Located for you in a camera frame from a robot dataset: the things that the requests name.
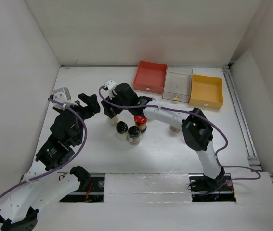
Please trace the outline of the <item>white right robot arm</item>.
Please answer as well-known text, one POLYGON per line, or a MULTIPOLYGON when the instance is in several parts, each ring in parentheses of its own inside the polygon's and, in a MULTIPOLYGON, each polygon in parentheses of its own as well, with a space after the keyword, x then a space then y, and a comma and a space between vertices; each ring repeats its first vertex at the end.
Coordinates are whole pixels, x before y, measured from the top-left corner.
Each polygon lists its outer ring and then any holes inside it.
POLYGON ((191 183, 191 188, 198 193, 212 193, 223 187, 225 171, 213 147, 214 125, 200 109, 184 111, 163 106, 152 97, 138 96, 127 83, 117 84, 109 80, 99 89, 108 92, 101 103, 109 118, 127 110, 134 116, 157 120, 182 132, 185 144, 196 152, 203 167, 203 178, 191 183))

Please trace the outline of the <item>silver-cap white spice shaker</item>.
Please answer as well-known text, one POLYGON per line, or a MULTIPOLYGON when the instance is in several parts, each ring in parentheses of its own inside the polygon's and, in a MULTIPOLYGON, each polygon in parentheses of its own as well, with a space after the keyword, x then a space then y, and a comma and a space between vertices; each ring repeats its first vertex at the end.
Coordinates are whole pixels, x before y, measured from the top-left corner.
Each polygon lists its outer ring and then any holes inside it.
POLYGON ((113 118, 107 118, 107 122, 109 125, 111 126, 116 126, 117 123, 119 122, 119 116, 118 115, 115 115, 113 118))

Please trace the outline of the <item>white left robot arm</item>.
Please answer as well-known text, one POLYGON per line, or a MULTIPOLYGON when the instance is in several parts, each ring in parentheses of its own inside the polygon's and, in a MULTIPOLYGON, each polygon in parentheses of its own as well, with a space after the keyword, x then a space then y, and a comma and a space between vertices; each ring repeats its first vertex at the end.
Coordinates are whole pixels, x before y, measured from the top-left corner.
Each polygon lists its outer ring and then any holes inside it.
POLYGON ((72 101, 64 92, 49 97, 59 114, 50 127, 50 136, 35 156, 23 180, 0 195, 0 224, 3 231, 31 231, 38 214, 47 206, 60 201, 76 190, 90 185, 91 175, 81 166, 73 167, 59 183, 48 188, 53 175, 70 163, 87 139, 86 119, 100 112, 95 94, 78 95, 72 101))

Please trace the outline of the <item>white-lid small brown jar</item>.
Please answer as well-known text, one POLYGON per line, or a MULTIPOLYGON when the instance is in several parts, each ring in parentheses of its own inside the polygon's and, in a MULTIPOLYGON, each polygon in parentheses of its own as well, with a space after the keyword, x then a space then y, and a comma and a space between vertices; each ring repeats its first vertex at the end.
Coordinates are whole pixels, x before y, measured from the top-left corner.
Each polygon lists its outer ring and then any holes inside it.
POLYGON ((175 126, 170 125, 170 129, 174 132, 180 132, 181 130, 175 126))

